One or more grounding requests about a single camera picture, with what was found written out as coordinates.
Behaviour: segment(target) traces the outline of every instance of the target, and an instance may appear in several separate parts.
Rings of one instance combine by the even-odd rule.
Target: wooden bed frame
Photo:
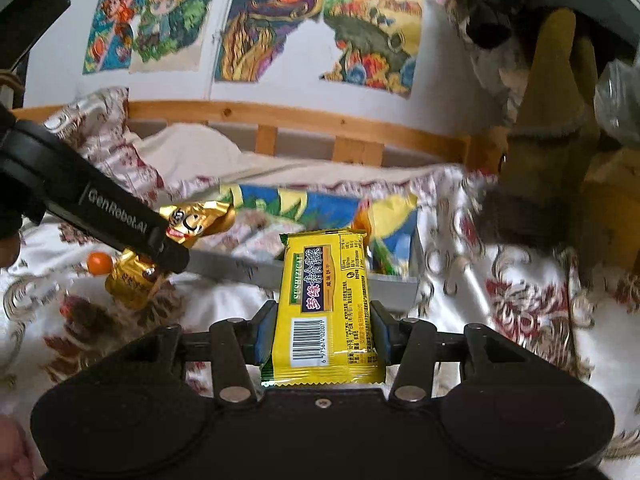
[[[19,119],[43,122],[60,106],[13,110]],[[256,153],[275,155],[279,128],[335,137],[332,160],[380,166],[385,146],[428,153],[442,162],[497,173],[506,152],[506,131],[494,128],[476,136],[445,137],[414,128],[347,115],[276,105],[225,101],[133,101],[130,121],[235,123],[257,125]]]

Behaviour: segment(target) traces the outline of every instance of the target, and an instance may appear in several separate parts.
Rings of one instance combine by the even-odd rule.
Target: cartoon drawing
[[[409,96],[420,46],[423,0],[326,0],[324,22],[342,50],[321,76]]]
[[[324,0],[232,0],[216,81],[255,82],[284,50],[287,35],[318,18]]]
[[[142,0],[98,0],[82,73],[129,68],[133,43],[130,23],[141,6]]]
[[[131,71],[197,70],[210,2],[145,0]]]

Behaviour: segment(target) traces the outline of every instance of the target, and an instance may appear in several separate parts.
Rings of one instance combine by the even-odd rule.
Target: clear plastic bag
[[[610,62],[596,85],[596,120],[622,145],[640,148],[640,64],[619,59]]]

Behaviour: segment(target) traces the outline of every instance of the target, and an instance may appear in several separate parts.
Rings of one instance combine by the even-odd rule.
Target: candy
[[[272,366],[262,370],[265,385],[385,380],[370,331],[365,236],[344,229],[286,237]]]
[[[168,219],[167,237],[192,248],[202,237],[229,229],[236,217],[233,206],[222,202],[172,205],[160,208]],[[132,310],[141,310],[169,276],[152,261],[131,250],[122,255],[107,277],[104,288]]]
[[[87,256],[86,268],[94,276],[104,276],[113,269],[113,260],[106,253],[91,253]]]

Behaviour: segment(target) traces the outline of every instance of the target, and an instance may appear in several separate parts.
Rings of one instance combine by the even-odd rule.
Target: yellow snack package
[[[232,205],[203,202],[161,207],[168,219],[167,237],[192,248],[199,238],[229,229],[236,218]],[[141,310],[169,276],[152,261],[125,249],[104,282],[104,288],[127,308]]]
[[[365,236],[344,229],[283,237],[273,370],[263,369],[264,384],[385,380],[370,330]]]

